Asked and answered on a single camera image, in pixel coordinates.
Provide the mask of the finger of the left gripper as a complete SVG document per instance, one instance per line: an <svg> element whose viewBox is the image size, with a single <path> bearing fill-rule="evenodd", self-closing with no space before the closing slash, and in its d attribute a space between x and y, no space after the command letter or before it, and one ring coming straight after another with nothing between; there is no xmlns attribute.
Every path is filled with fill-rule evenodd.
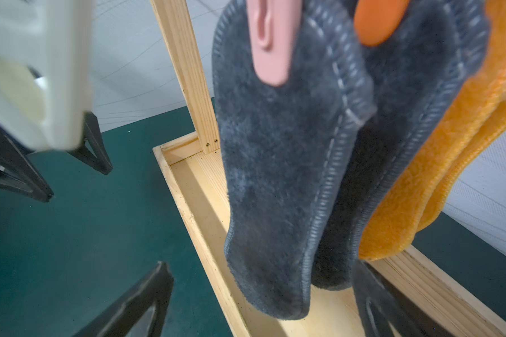
<svg viewBox="0 0 506 337"><path fill-rule="evenodd" d="M108 175L113 170L113 165L103 143L98 118L93 112L84 114L83 132L81 145L68 154L103 175Z"/></svg>
<svg viewBox="0 0 506 337"><path fill-rule="evenodd" d="M0 128L0 189L49 202L53 191L25 150Z"/></svg>

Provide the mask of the wooden clothes rack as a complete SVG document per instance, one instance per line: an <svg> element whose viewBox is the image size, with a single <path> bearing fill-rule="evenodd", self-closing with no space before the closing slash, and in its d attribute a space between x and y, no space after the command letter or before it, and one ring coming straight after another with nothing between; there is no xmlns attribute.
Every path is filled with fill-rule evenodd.
<svg viewBox="0 0 506 337"><path fill-rule="evenodd" d="M244 298L223 255L230 209L219 149L206 141L218 136L208 104L200 55L184 1L154 1L154 14L170 52L195 131L153 152L205 273L234 336L363 336L350 290L313 289L309 314L277 320ZM414 247L373 267L436 323L455 336L506 336L506 321Z"/></svg>

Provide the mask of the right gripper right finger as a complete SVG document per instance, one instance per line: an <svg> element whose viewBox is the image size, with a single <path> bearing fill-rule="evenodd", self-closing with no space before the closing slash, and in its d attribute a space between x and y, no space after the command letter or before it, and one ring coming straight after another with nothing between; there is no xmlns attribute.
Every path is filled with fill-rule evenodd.
<svg viewBox="0 0 506 337"><path fill-rule="evenodd" d="M366 336L453 335L367 262L355 262L352 288Z"/></svg>

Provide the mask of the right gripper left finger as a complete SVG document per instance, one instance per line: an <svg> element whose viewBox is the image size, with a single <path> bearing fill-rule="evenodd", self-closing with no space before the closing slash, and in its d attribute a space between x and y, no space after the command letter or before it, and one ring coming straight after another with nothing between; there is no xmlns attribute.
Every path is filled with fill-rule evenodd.
<svg viewBox="0 0 506 337"><path fill-rule="evenodd" d="M174 278L167 263L159 261L152 271L141 278L118 300L95 317L76 336L127 336L150 314L145 336L160 336L170 304Z"/></svg>

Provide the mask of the dark navy insole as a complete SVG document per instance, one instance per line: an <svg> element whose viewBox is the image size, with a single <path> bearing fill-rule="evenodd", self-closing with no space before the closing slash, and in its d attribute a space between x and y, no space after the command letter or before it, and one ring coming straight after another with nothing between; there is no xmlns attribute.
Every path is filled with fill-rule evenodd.
<svg viewBox="0 0 506 337"><path fill-rule="evenodd" d="M376 113L343 1L305 1L290 78L262 83L246 3L231 1L212 49L230 226L224 245L245 299L279 320L309 313L313 260L359 130Z"/></svg>
<svg viewBox="0 0 506 337"><path fill-rule="evenodd" d="M314 258L314 286L351 286L365 227L482 66L488 40L483 1L412 1L385 42L363 49L378 110L358 133Z"/></svg>

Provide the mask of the yellow insole back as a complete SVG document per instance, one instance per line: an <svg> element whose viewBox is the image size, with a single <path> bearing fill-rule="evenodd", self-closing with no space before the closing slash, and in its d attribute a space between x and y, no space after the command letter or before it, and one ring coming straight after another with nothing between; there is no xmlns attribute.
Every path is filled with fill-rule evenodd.
<svg viewBox="0 0 506 337"><path fill-rule="evenodd" d="M464 169L506 131L506 1L486 1L492 24L485 63L382 200L359 257L376 261L409 247L440 215Z"/></svg>

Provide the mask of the pink clip hanger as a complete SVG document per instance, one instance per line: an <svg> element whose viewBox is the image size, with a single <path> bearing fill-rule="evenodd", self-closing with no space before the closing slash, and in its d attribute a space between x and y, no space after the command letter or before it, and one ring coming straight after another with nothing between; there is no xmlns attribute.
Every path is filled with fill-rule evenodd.
<svg viewBox="0 0 506 337"><path fill-rule="evenodd" d="M358 1L354 29L365 46L386 41L399 26L410 2ZM302 1L247 1L252 61L257 77L270 86L288 81L302 19Z"/></svg>

